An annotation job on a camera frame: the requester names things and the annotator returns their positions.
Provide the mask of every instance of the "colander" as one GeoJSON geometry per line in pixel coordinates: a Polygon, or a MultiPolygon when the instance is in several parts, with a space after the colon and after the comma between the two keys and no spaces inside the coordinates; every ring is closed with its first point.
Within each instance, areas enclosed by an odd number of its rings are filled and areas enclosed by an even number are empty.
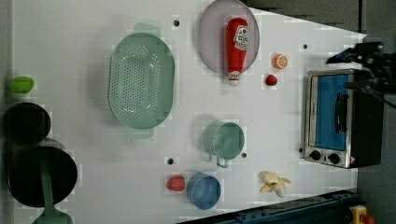
{"type": "Polygon", "coordinates": [[[172,108],[175,59],[158,36],[155,26],[138,23],[111,58],[108,100],[131,137],[150,137],[172,108]]]}

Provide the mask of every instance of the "black pot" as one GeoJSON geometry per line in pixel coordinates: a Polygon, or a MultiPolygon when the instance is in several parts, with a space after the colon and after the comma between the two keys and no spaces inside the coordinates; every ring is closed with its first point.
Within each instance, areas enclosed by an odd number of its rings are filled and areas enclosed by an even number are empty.
{"type": "Polygon", "coordinates": [[[77,183],[78,170],[71,156],[57,147],[28,147],[17,154],[8,175],[8,188],[20,203],[44,207],[39,155],[46,154],[53,203],[65,199],[77,183]]]}
{"type": "Polygon", "coordinates": [[[50,132],[50,115],[39,105],[21,103],[4,115],[3,128],[13,142],[31,145],[42,141],[50,132]]]}

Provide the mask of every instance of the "small blue bowl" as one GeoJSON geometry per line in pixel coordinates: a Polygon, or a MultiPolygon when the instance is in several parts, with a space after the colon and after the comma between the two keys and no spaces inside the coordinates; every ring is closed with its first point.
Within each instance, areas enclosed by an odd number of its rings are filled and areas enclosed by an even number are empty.
{"type": "Polygon", "coordinates": [[[209,209],[219,201],[220,182],[211,175],[195,174],[187,185],[187,196],[199,209],[209,209]]]}

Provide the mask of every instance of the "white table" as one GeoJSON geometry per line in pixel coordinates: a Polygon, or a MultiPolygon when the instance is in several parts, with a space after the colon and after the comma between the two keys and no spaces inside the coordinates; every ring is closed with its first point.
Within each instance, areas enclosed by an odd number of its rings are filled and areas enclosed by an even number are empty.
{"type": "MultiPolygon", "coordinates": [[[[198,20],[211,2],[13,1],[13,72],[36,80],[29,101],[50,112],[49,137],[63,143],[78,164],[75,190],[57,205],[75,223],[175,223],[356,188],[357,170],[304,161],[298,149],[306,72],[358,67],[324,63],[363,35],[251,9],[261,47],[240,86],[233,88],[203,64],[197,51],[198,20]],[[177,28],[175,19],[180,20],[177,28]],[[131,141],[111,113],[106,90],[112,50],[139,21],[160,27],[177,72],[171,115],[152,139],[131,141]],[[290,60],[282,72],[270,64],[276,52],[290,60]],[[262,84],[268,73],[278,76],[275,88],[262,84]],[[200,141],[213,119],[233,120],[246,134],[247,157],[236,158],[228,169],[216,166],[214,158],[209,161],[200,141]],[[176,163],[168,165],[168,158],[176,163]],[[196,171],[221,183],[221,198],[207,211],[195,208],[185,191],[165,187],[170,175],[188,181],[196,171]],[[261,171],[289,178],[287,197],[261,194],[261,171]]],[[[30,224],[41,212],[14,203],[15,223],[30,224]]]]}

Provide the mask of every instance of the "red ketchup bottle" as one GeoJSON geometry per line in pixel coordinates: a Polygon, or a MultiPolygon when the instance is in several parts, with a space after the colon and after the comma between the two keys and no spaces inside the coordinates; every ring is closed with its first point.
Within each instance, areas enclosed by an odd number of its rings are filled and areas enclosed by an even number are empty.
{"type": "Polygon", "coordinates": [[[227,25],[226,50],[228,80],[232,86],[239,85],[239,77],[247,55],[247,47],[248,22],[242,18],[230,20],[227,25]]]}

